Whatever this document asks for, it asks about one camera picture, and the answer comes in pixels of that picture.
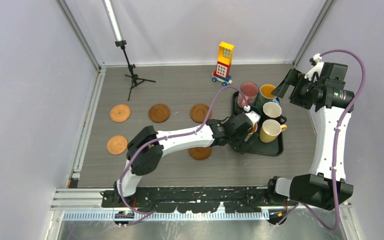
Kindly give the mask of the white patterned mug orange inside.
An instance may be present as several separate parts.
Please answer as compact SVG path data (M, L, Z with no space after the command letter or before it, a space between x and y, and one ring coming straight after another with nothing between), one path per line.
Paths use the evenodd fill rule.
M251 134L252 134L252 133L255 133L257 130L258 130L258 124L256 123L256 124L254 124L253 127L251 128L250 133L251 133Z

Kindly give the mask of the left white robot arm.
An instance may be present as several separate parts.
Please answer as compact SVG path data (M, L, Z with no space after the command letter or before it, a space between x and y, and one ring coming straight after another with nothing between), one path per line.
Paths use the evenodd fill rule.
M127 146L125 170L116 181L115 202L128 207L142 176L153 172L162 157L192 148L239 145L260 118L250 111L174 131L156 131L152 125L144 127Z

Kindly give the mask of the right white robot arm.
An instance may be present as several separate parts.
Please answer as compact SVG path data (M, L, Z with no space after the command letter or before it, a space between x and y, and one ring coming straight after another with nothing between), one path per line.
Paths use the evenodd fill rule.
M272 91L283 98L292 86L289 102L314 109L316 148L308 174L269 180L265 198L271 205L290 199L330 211L353 195L354 187L346 183L344 168L346 131L355 97L345 89L347 70L347 65L332 62L315 63L307 73L291 68Z

